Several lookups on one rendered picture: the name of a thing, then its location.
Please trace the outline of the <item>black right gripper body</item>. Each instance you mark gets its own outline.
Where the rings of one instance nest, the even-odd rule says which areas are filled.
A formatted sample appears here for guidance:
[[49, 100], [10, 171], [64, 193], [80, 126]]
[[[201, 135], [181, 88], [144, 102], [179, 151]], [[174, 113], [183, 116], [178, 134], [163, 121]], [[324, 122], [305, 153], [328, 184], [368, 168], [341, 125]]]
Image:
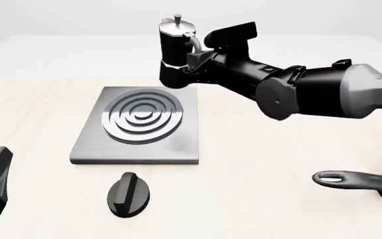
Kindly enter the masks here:
[[226, 84], [225, 71], [226, 49], [215, 49], [199, 53], [197, 83]]

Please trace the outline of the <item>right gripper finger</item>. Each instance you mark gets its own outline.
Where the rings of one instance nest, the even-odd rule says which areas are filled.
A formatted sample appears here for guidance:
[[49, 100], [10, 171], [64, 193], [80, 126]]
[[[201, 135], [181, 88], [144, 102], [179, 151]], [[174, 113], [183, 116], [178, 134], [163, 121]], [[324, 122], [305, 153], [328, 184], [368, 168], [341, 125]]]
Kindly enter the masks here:
[[200, 65], [191, 66], [186, 65], [181, 69], [183, 75], [206, 75], [207, 74], [207, 64], [201, 63]]
[[189, 66], [199, 66], [204, 63], [211, 55], [213, 55], [214, 51], [202, 51], [199, 53], [188, 53], [186, 55], [186, 61]]

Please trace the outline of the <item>black and silver moka pot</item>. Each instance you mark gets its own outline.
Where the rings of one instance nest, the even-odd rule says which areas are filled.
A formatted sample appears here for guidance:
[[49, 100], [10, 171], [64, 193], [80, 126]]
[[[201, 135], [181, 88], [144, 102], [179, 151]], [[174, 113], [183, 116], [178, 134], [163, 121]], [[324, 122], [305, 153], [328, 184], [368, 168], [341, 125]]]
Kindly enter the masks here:
[[188, 69], [187, 55], [202, 51], [196, 38], [196, 27], [177, 13], [172, 18], [162, 19], [159, 35], [162, 52], [159, 80], [168, 88], [186, 87], [189, 85], [184, 79], [184, 71]]

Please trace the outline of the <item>flat black stove plate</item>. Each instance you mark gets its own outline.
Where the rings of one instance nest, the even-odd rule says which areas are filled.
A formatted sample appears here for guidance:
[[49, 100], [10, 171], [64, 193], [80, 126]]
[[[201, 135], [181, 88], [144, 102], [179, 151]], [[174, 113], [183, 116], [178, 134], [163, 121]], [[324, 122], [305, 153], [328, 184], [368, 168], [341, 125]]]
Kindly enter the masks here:
[[197, 90], [104, 87], [71, 150], [70, 162], [197, 165]]

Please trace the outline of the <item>round black stove knob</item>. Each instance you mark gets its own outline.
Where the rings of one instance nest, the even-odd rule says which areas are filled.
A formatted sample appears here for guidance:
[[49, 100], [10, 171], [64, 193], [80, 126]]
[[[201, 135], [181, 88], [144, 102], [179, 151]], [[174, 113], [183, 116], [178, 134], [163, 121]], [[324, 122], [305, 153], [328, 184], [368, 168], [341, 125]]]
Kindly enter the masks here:
[[148, 184], [131, 172], [124, 173], [107, 194], [107, 205], [119, 218], [137, 216], [147, 207], [149, 200]]

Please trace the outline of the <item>black frying pan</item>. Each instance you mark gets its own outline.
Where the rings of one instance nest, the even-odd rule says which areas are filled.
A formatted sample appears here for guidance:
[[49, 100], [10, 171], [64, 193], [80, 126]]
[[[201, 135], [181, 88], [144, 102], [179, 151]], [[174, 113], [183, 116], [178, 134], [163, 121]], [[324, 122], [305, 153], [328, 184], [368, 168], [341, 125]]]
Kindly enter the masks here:
[[320, 171], [312, 176], [312, 180], [333, 189], [377, 191], [382, 197], [382, 175], [355, 171]]

